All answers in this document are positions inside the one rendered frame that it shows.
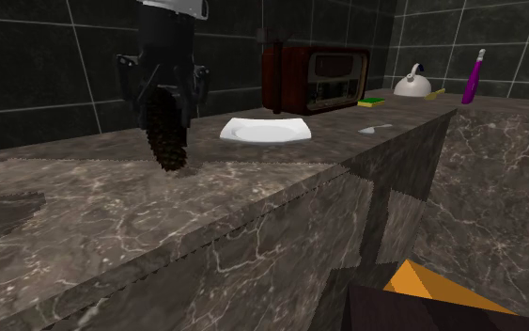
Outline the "orange wedge shape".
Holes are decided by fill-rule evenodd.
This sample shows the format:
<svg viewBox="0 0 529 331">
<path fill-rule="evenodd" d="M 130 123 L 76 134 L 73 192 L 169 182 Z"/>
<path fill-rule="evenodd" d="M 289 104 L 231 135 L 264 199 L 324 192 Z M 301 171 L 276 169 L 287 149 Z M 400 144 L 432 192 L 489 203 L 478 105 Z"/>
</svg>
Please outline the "orange wedge shape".
<svg viewBox="0 0 529 331">
<path fill-rule="evenodd" d="M 501 307 L 411 260 L 405 260 L 400 265 L 383 289 L 389 292 L 515 315 L 515 312 Z"/>
</svg>

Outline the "dark red wooden radio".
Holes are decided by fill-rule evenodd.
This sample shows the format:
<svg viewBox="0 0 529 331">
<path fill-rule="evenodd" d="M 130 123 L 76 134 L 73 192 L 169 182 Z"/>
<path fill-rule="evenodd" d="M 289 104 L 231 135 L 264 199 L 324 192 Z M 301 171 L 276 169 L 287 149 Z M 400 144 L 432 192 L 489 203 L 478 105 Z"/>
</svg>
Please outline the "dark red wooden radio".
<svg viewBox="0 0 529 331">
<path fill-rule="evenodd" d="M 365 96 L 369 58 L 362 48 L 276 42 L 262 54 L 262 105 L 299 116 L 354 106 Z"/>
</svg>

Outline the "white square plate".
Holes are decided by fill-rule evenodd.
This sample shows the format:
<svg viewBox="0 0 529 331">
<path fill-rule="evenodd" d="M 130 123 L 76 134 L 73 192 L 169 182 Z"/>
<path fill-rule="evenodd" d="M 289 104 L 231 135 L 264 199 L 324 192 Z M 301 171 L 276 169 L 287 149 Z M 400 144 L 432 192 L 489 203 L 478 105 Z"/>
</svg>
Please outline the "white square plate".
<svg viewBox="0 0 529 331">
<path fill-rule="evenodd" d="M 220 132 L 220 138 L 268 146 L 306 141 L 312 138 L 312 133 L 302 118 L 232 118 Z"/>
</svg>

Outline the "purple and white bottle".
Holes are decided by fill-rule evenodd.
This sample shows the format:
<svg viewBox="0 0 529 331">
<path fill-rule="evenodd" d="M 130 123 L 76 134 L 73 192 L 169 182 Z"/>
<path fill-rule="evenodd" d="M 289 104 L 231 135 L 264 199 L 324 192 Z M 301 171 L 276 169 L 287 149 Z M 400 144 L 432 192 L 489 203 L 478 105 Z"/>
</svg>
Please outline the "purple and white bottle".
<svg viewBox="0 0 529 331">
<path fill-rule="evenodd" d="M 478 52 L 478 56 L 475 61 L 475 65 L 473 67 L 473 70 L 470 74 L 470 77 L 467 81 L 466 88 L 464 90 L 464 93 L 462 95 L 461 103 L 462 104 L 469 104 L 471 103 L 475 98 L 475 93 L 477 91 L 477 86 L 479 83 L 479 72 L 480 68 L 485 56 L 486 50 L 480 49 Z"/>
</svg>

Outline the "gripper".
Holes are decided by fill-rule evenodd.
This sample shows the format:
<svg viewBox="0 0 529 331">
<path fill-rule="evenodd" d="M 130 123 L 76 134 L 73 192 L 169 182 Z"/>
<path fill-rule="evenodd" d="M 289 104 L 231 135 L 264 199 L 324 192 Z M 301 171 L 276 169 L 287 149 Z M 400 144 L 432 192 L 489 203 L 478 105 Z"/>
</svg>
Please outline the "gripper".
<svg viewBox="0 0 529 331">
<path fill-rule="evenodd" d="M 198 108 L 207 103 L 210 70 L 194 65 L 196 5 L 189 3 L 142 3 L 139 6 L 139 55 L 116 55 L 122 99 L 137 116 L 141 130 L 148 127 L 148 78 L 157 65 L 159 85 L 182 82 L 182 125 L 190 127 Z"/>
</svg>

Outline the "dark brown pine cone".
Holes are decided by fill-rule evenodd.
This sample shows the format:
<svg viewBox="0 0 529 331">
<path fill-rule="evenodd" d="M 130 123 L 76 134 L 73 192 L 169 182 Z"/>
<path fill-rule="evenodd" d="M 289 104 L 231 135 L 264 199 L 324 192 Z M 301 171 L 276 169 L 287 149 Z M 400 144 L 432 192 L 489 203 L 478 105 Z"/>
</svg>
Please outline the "dark brown pine cone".
<svg viewBox="0 0 529 331">
<path fill-rule="evenodd" d="M 163 88 L 156 88 L 146 102 L 147 139 L 156 161 L 165 171 L 186 166 L 187 130 L 181 125 L 176 99 Z"/>
</svg>

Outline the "dark maroon block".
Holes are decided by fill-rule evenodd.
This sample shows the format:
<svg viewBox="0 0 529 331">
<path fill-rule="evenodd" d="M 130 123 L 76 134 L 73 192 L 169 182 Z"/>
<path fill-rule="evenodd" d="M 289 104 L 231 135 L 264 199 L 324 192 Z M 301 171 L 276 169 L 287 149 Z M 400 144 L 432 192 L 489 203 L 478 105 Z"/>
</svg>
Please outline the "dark maroon block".
<svg viewBox="0 0 529 331">
<path fill-rule="evenodd" d="M 529 318 L 350 285 L 340 331 L 529 331 Z"/>
</svg>

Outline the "white kettle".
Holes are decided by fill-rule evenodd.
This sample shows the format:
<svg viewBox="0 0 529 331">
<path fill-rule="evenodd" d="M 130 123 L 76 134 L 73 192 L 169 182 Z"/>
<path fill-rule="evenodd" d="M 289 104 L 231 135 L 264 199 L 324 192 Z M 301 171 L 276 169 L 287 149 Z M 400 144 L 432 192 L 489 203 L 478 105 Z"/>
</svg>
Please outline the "white kettle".
<svg viewBox="0 0 529 331">
<path fill-rule="evenodd" d="M 420 74 L 424 67 L 415 63 L 410 73 L 404 76 L 395 86 L 394 94 L 404 97 L 424 98 L 431 92 L 429 80 Z"/>
</svg>

